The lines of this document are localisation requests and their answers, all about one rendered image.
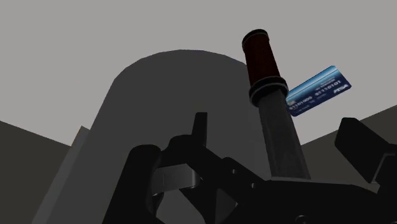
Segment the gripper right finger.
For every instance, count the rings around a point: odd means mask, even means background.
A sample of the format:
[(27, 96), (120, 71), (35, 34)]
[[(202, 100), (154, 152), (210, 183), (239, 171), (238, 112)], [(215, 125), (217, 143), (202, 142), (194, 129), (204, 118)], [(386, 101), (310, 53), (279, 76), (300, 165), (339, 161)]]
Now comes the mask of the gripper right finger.
[(367, 183), (397, 193), (397, 144), (387, 142), (356, 118), (341, 120), (335, 147)]

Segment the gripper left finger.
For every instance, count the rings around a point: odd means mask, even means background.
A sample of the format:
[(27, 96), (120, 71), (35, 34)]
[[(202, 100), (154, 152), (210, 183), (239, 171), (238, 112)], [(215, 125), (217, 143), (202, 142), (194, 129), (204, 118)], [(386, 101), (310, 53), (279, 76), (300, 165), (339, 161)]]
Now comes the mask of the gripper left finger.
[(262, 224), (259, 203), (244, 202), (244, 189), (236, 187), (231, 170), (223, 159), (208, 150), (192, 135), (175, 136), (165, 150), (152, 144), (131, 149), (102, 224), (165, 224), (157, 218), (163, 194), (154, 196), (151, 182), (161, 162), (186, 163), (204, 179), (202, 185), (183, 190), (183, 195), (202, 215), (206, 224), (214, 224), (216, 190), (222, 189), (238, 203), (222, 224)]

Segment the dark grey rounded block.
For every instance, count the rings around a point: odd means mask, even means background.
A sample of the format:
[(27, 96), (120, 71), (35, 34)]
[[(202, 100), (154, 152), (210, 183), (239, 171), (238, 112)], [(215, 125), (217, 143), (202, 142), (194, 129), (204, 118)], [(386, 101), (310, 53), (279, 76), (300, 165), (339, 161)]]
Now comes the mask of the dark grey rounded block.
[(81, 128), (31, 224), (101, 224), (129, 151), (165, 148), (207, 113), (207, 147), (259, 177), (270, 168), (246, 65), (225, 55), (175, 50), (145, 57), (113, 81), (90, 128)]

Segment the blue plastic card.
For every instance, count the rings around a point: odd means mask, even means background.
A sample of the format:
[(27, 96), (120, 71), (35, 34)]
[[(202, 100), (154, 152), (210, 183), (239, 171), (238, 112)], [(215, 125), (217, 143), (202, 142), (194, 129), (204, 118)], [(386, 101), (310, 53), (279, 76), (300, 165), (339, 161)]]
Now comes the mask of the blue plastic card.
[(291, 116), (298, 116), (351, 87), (342, 73), (335, 66), (330, 66), (290, 90), (286, 107)]

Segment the dark red handled grey tool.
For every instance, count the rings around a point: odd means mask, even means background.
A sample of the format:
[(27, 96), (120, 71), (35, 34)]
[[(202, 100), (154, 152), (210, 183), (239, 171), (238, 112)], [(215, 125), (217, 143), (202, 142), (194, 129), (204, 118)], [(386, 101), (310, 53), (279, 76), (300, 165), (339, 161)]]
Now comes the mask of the dark red handled grey tool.
[(292, 117), (288, 85), (281, 77), (267, 31), (255, 29), (242, 40), (249, 76), (249, 100), (258, 108), (271, 175), (310, 179)]

